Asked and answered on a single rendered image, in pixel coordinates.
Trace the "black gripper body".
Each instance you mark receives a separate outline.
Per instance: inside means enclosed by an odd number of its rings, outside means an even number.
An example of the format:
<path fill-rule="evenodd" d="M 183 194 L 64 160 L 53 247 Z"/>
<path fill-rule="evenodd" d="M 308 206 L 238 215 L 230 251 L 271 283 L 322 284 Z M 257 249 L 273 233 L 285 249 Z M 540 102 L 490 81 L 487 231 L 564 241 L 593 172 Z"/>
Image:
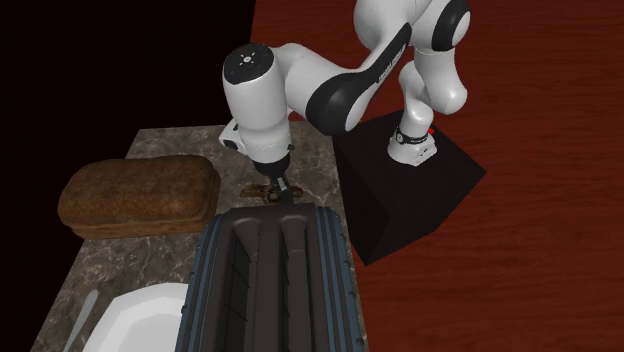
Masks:
<path fill-rule="evenodd" d="M 291 158 L 289 156 L 285 156 L 282 159 L 272 163 L 260 163 L 254 161 L 253 165 L 260 174 L 277 179 L 285 176 L 285 173 L 290 166 L 290 160 Z"/>

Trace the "dark toaster with blue stripes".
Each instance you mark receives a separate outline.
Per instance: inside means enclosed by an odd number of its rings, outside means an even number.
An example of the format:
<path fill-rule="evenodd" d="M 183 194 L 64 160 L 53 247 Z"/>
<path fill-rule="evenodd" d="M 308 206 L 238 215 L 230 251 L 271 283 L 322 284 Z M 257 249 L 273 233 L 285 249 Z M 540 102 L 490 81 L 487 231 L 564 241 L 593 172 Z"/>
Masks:
<path fill-rule="evenodd" d="M 175 352 L 370 352 L 339 215 L 235 208 L 204 228 Z"/>

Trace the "black robot stand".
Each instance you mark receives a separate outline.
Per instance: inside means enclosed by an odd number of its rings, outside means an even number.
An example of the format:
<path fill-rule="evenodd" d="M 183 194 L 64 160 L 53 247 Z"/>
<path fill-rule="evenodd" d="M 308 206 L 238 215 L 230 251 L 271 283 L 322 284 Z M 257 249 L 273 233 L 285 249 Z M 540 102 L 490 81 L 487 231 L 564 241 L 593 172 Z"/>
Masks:
<path fill-rule="evenodd" d="M 401 111 L 332 138 L 350 242 L 370 265 L 435 232 L 486 175 L 440 129 L 437 152 L 414 167 L 387 153 Z"/>

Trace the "brown bread loaf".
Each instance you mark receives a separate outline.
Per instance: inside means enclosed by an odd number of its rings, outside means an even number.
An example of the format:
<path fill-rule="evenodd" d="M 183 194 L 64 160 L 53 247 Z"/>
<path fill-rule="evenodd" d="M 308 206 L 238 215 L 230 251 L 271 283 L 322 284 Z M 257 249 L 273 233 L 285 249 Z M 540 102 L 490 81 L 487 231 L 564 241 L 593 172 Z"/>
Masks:
<path fill-rule="evenodd" d="M 57 213 L 90 240 L 196 233 L 215 216 L 220 186 L 203 156 L 109 159 L 71 177 Z"/>

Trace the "white plate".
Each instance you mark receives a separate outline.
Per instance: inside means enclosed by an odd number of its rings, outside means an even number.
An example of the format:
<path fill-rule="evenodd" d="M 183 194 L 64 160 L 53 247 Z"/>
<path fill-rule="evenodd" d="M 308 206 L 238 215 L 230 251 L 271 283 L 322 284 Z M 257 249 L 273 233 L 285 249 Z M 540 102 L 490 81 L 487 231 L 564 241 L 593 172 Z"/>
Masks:
<path fill-rule="evenodd" d="M 115 297 L 83 352 L 175 352 L 187 289 L 161 283 Z"/>

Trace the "grey knife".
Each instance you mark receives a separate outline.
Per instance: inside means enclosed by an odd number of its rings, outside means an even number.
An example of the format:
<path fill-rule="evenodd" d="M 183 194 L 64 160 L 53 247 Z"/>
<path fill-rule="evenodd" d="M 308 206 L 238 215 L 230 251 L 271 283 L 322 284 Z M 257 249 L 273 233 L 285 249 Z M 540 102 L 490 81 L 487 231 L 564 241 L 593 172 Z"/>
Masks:
<path fill-rule="evenodd" d="M 94 289 L 92 290 L 85 298 L 83 305 L 81 307 L 81 310 L 75 320 L 75 323 L 72 327 L 72 330 L 70 332 L 70 335 L 65 343 L 65 346 L 62 350 L 62 352 L 69 352 L 71 346 L 73 345 L 74 341 L 76 340 L 77 336 L 79 335 L 82 327 L 84 326 L 84 324 L 86 323 L 86 320 L 89 318 L 89 315 L 98 299 L 99 296 L 99 290 L 98 289 Z"/>

